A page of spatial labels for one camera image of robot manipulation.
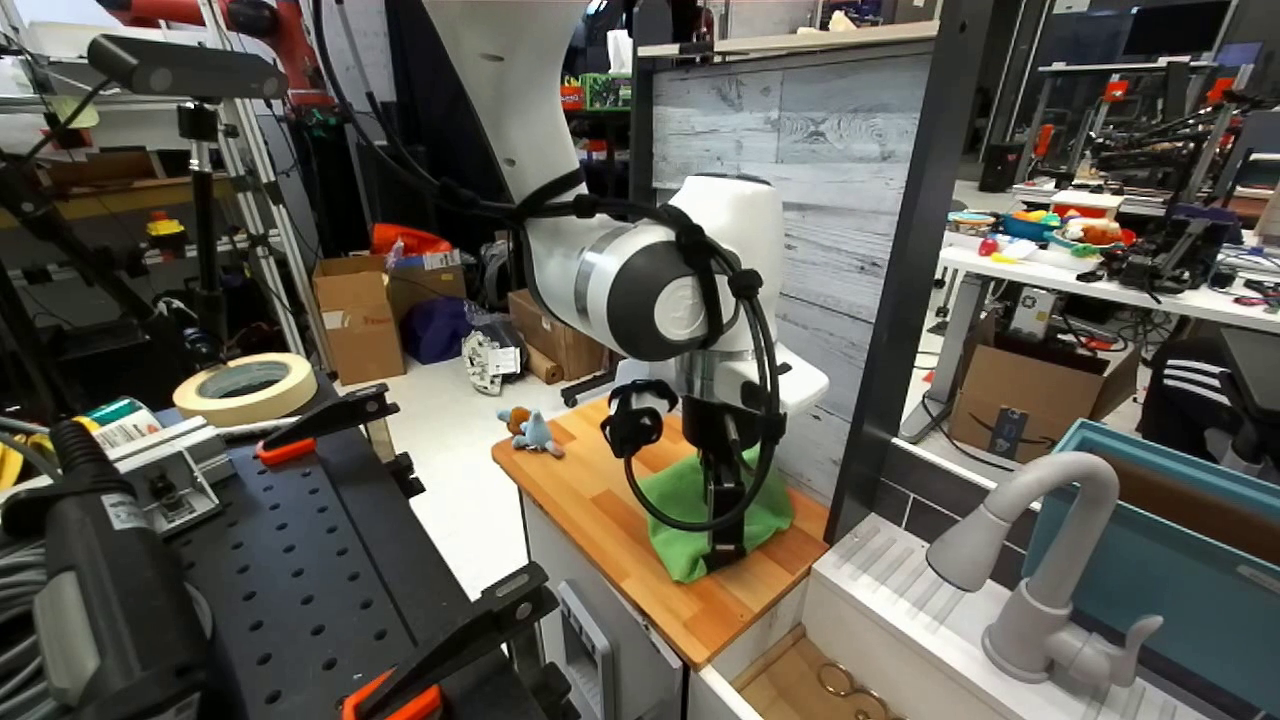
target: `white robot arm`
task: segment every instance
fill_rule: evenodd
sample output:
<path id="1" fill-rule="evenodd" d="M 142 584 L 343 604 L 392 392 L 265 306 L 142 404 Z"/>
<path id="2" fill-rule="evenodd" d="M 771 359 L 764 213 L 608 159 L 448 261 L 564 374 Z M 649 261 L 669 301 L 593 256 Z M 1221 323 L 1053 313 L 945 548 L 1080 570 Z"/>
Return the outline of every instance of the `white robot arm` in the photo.
<path id="1" fill-rule="evenodd" d="M 572 185 L 582 159 L 555 89 L 585 0 L 423 0 L 423 8 L 485 126 L 513 200 L 561 210 L 582 200 L 585 190 Z M 798 357 L 788 357 L 788 368 L 775 368 L 767 334 L 783 250 L 775 191 L 746 176 L 687 176 L 674 210 L 678 224 L 651 218 L 614 222 L 605 213 L 531 218 L 525 224 L 530 283 L 564 323 L 618 351 L 682 359 L 683 434 L 706 456 L 718 518 L 706 530 L 713 530 L 718 544 L 718 530 L 738 523 L 752 495 L 729 487 L 718 500 L 718 484 L 746 487 L 738 456 L 749 445 L 764 447 L 764 475 L 783 434 L 782 404 L 813 400 L 823 392 L 823 376 Z M 687 236 L 726 250 L 713 273 L 687 251 Z M 803 392 L 783 400 L 782 374 L 803 376 Z M 649 511 L 678 530 L 701 530 L 655 507 Z"/>

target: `black pegboard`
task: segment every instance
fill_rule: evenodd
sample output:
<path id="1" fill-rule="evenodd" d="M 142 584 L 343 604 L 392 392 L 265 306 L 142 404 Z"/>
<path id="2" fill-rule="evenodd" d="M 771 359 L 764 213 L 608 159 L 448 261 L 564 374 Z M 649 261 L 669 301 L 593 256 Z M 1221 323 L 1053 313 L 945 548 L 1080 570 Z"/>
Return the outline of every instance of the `black pegboard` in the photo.
<path id="1" fill-rule="evenodd" d="M 226 511 L 172 539 L 216 618 L 216 671 L 244 717 L 331 717 L 413 638 L 322 459 L 233 453 Z"/>

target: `workbench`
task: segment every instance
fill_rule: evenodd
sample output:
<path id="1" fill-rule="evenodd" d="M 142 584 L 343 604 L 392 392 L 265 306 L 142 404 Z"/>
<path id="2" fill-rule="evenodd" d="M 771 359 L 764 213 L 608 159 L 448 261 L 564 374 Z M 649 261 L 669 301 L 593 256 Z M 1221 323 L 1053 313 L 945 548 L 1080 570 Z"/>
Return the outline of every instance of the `workbench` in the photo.
<path id="1" fill-rule="evenodd" d="M 491 459 L 519 487 L 531 560 L 547 570 L 552 588 L 578 593 L 618 650 L 618 689 L 596 717 L 663 717 L 682 713 L 687 671 L 718 659 L 823 555 L 830 507 L 788 487 L 798 507 L 788 532 L 741 564 L 678 584 L 649 544 L 649 518 L 630 494 L 626 465 L 600 437 L 605 415 L 608 404 L 593 400 L 552 419 L 564 459 L 518 453 L 513 440 L 500 440 Z M 641 484 L 683 456 L 694 456 L 694 445 L 674 415 L 663 437 L 637 456 Z M 546 638 L 546 651 L 569 659 L 572 675 L 572 651 L 555 656 L 561 643 L 564 638 Z"/>
<path id="2" fill-rule="evenodd" d="M 466 621 L 466 588 L 360 434 L 276 473 L 233 447 L 233 469 L 222 518 L 172 539 L 216 624 L 199 717 L 337 717 Z M 445 695 L 461 720 L 542 717 L 500 650 Z"/>
<path id="3" fill-rule="evenodd" d="M 903 440 L 924 440 L 951 409 L 955 387 L 964 381 L 967 348 L 973 348 L 973 329 L 980 322 L 980 306 L 989 298 L 989 283 L 1028 283 L 1028 289 L 1047 289 L 1065 298 L 1090 298 L 1104 306 L 1125 306 L 1125 310 L 1150 310 L 1150 313 L 1168 313 L 1168 317 L 1189 317 L 1189 322 L 1207 322 L 1207 323 L 1230 323 L 1230 329 L 1254 329 L 1280 338 L 1280 317 L 1266 310 L 1246 310 L 1233 301 L 1233 291 L 1221 289 L 1189 289 L 1176 298 L 1151 298 L 1142 289 L 1120 289 L 1115 280 L 1075 280 L 1073 268 L 1059 264 L 1040 264 L 1040 261 L 1020 261 L 1020 264 L 997 264 L 994 256 L 980 256 L 964 250 L 962 236 L 948 236 L 951 250 L 942 251 L 942 268 L 964 273 L 948 338 L 932 374 L 932 387 L 924 400 L 908 413 L 899 426 Z"/>

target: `table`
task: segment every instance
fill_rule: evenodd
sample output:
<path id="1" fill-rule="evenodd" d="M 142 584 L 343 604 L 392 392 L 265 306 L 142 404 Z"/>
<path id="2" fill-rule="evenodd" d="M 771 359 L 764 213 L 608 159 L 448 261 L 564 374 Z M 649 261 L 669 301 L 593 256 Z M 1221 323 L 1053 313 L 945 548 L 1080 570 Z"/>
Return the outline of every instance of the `table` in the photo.
<path id="1" fill-rule="evenodd" d="M 945 250 L 942 264 L 964 273 L 964 280 L 962 280 L 962 291 L 951 306 L 951 322 L 948 322 L 945 351 L 932 374 L 932 387 L 921 397 L 921 404 L 899 426 L 899 437 L 912 445 L 924 440 L 951 409 L 951 397 L 962 387 L 967 348 L 973 348 L 973 323 L 980 317 L 980 306 L 984 306 L 994 280 L 1053 289 L 1065 298 L 1090 298 L 1090 301 L 1107 301 L 1107 306 L 1130 306 L 1130 310 L 1151 310 L 1151 313 L 1189 317 L 1189 322 L 1214 322 L 1214 323 L 1230 323 L 1230 329 L 1280 334 L 1280 317 L 1268 317 L 1266 310 L 1246 310 L 1230 291 L 1215 291 L 1215 289 L 1192 289 L 1181 298 L 1151 298 L 1151 291 L 1120 289 L 1112 280 L 1085 283 L 1085 280 L 1075 280 L 1073 268 L 1059 268 L 1059 264 L 1037 264 L 1037 261 L 997 264 L 989 256 L 977 256 L 973 250 Z"/>
<path id="2" fill-rule="evenodd" d="M 172 539 L 216 624 L 199 717 L 331 717 L 466 621 L 466 588 L 360 434 L 276 473 L 233 447 L 233 469 L 226 511 Z M 542 717 L 500 650 L 445 695 L 461 720 Z"/>
<path id="3" fill-rule="evenodd" d="M 830 507 L 791 487 L 798 523 L 788 532 L 771 535 L 734 570 L 696 584 L 678 584 L 649 548 L 645 511 L 626 484 L 622 459 L 600 437 L 605 415 L 608 404 L 593 400 L 552 419 L 564 459 L 518 453 L 513 440 L 500 440 L 491 459 L 596 564 L 596 571 L 663 634 L 683 664 L 706 667 L 830 551 L 819 539 Z M 637 475 L 645 482 L 687 453 L 682 419 L 669 419 L 663 437 L 637 456 Z"/>

